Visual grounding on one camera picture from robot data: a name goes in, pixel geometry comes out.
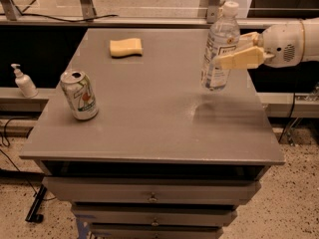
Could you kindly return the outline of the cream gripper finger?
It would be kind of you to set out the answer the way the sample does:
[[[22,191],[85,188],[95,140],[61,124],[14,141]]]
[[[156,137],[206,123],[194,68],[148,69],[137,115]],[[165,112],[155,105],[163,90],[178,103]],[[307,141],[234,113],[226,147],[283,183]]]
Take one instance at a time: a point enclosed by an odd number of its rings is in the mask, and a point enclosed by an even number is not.
[[[273,57],[273,54],[265,53],[263,48],[253,46],[232,54],[217,56],[213,63],[222,70],[256,69]]]
[[[243,34],[239,38],[237,48],[239,50],[245,50],[253,46],[257,46],[258,39],[259,39],[259,33],[257,32],[250,32],[247,34]]]

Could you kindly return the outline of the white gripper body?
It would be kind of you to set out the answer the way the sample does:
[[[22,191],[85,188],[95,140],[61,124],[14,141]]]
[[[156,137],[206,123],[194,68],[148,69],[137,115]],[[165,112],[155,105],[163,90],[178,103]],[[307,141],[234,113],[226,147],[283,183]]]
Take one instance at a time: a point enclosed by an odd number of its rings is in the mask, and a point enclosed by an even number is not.
[[[264,50],[266,66],[272,68],[296,66],[303,56],[303,25],[300,21],[273,25],[262,32],[258,45]]]

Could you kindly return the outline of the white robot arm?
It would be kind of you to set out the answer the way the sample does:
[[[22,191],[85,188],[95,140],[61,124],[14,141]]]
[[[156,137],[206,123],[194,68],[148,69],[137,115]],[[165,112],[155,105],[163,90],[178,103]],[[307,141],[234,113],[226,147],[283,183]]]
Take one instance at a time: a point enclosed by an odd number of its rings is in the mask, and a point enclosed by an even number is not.
[[[319,19],[289,21],[272,25],[261,34],[240,36],[237,48],[217,55],[213,64],[223,70],[294,67],[301,62],[319,61]]]

